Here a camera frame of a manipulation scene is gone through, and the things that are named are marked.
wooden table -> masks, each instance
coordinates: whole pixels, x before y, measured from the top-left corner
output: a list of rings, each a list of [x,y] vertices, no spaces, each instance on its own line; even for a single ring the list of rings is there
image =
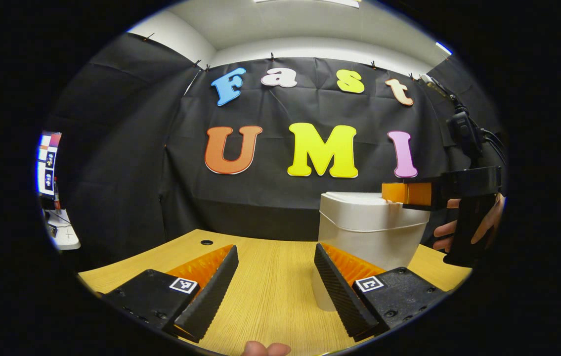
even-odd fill
[[[201,245],[205,239],[214,244]],[[200,347],[240,355],[246,341],[257,340],[265,345],[290,345],[291,356],[315,356],[358,344],[348,337],[335,311],[322,311],[316,304],[311,288],[316,242],[271,241],[194,230],[147,252],[79,275],[94,291],[107,293],[145,269],[167,272],[230,244],[238,248],[239,267]],[[419,245],[408,268],[440,289],[453,289],[471,269],[444,264],[443,255]]]

monitor screen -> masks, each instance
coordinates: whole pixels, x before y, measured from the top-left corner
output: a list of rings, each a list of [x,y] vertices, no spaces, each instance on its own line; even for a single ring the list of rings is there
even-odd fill
[[[37,186],[39,192],[46,198],[54,198],[54,168],[61,133],[43,131],[39,142],[39,156],[37,157]]]

yellow letter m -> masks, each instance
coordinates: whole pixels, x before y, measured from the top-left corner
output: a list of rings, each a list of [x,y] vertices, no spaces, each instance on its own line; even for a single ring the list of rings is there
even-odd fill
[[[338,125],[333,128],[326,143],[312,124],[298,122],[289,126],[289,131],[296,136],[294,164],[287,169],[290,176],[308,176],[311,168],[307,165],[307,156],[311,158],[316,172],[321,176],[326,172],[331,158],[335,157],[329,173],[337,178],[355,178],[357,168],[353,159],[353,137],[355,128]]]

orange letter u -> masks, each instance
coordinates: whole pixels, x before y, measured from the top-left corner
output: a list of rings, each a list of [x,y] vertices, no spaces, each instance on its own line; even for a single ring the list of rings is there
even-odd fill
[[[239,129],[243,135],[239,158],[228,161],[223,157],[225,140],[232,133],[232,128],[218,126],[208,129],[208,146],[206,147],[206,166],[210,171],[219,174],[239,174],[246,170],[254,159],[256,136],[262,132],[260,126],[243,126]]]

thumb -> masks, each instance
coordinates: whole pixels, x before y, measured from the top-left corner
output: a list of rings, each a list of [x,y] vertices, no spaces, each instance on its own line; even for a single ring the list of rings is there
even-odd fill
[[[283,343],[273,343],[267,347],[269,356],[287,356],[291,352],[289,345]]]
[[[472,237],[472,244],[477,243],[484,237],[489,228],[496,226],[500,221],[500,217],[502,216],[502,210],[504,209],[504,197],[499,194],[499,198],[496,200],[495,205],[489,210],[489,212],[484,216],[480,225],[478,226],[476,233]]]
[[[260,342],[246,342],[241,356],[267,356],[267,348]]]

